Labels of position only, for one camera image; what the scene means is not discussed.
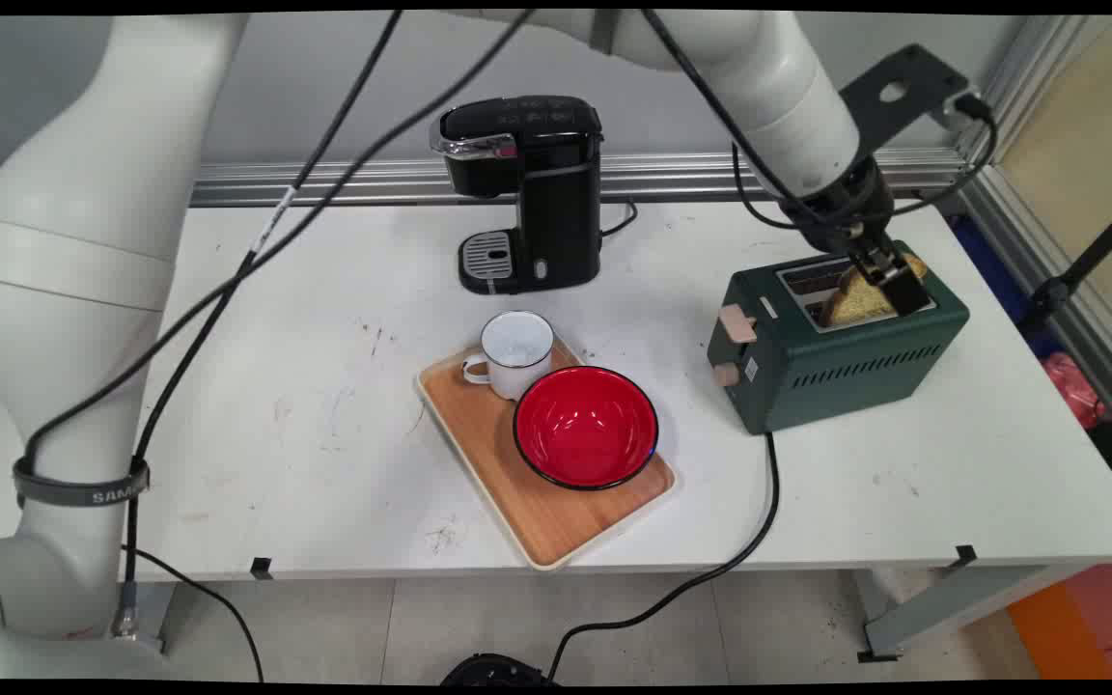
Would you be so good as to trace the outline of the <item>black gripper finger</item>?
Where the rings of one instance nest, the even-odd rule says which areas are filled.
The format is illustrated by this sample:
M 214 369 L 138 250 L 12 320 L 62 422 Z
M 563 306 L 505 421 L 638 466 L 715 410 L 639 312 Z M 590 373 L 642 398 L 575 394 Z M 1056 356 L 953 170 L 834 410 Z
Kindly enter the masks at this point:
M 851 249 L 848 260 L 855 268 L 862 281 L 868 282 L 874 289 L 881 289 L 887 282 L 887 250 L 882 247 L 870 249 Z
M 890 302 L 893 312 L 905 317 L 922 311 L 930 304 L 914 264 L 898 247 L 884 240 L 870 249 L 870 285 Z

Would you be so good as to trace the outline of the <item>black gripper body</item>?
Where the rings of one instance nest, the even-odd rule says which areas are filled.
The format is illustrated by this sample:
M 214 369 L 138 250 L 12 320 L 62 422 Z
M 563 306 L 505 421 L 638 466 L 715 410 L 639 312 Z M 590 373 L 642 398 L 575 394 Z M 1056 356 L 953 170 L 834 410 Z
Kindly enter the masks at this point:
M 896 209 L 895 198 L 873 155 L 853 163 L 834 183 L 802 203 L 778 206 L 818 251 L 858 259 L 896 254 L 886 230 Z

